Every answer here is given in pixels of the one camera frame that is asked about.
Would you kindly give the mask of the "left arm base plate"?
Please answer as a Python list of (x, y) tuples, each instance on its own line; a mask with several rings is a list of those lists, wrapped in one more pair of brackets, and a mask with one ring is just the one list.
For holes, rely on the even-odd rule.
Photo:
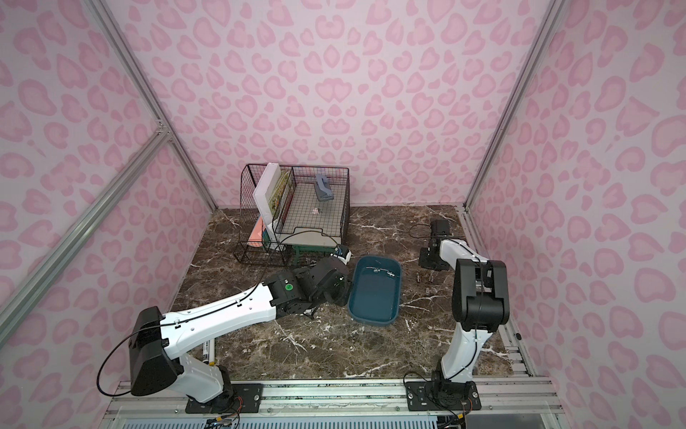
[(222, 415), (230, 411), (240, 414), (257, 414), (259, 412), (264, 392), (263, 384), (234, 384), (231, 393), (222, 393), (207, 403), (201, 403), (189, 398), (185, 413), (189, 415)]

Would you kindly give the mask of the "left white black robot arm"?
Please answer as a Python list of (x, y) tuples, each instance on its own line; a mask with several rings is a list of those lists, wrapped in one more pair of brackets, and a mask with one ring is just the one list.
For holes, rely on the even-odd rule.
[(247, 291), (194, 309), (162, 313), (142, 310), (129, 348), (130, 395), (171, 390), (201, 409), (221, 409), (234, 395), (228, 370), (191, 355), (194, 348), (225, 334), (285, 316), (312, 316), (323, 304), (348, 302), (349, 255), (330, 255), (313, 266), (284, 270)]

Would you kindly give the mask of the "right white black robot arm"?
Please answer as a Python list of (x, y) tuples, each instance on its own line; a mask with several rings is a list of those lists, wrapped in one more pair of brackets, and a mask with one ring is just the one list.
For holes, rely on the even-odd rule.
[(432, 238), (420, 251), (422, 268), (452, 270), (451, 311), (457, 325), (448, 351), (437, 364), (434, 393), (469, 398), (473, 370), (487, 340), (510, 316), (507, 266), (452, 238)]

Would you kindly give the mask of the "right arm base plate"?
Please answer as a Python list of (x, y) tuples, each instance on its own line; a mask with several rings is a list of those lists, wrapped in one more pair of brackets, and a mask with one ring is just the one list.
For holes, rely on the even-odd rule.
[(414, 381), (404, 382), (410, 411), (460, 411), (482, 409), (481, 395), (474, 382), (465, 384)]

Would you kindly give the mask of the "teal plastic storage box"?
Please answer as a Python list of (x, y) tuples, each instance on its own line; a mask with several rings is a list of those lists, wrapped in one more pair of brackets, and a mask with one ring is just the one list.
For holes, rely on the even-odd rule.
[[(381, 269), (375, 273), (373, 268)], [(388, 326), (398, 317), (402, 296), (402, 266), (393, 258), (364, 256), (354, 271), (348, 312), (358, 323)]]

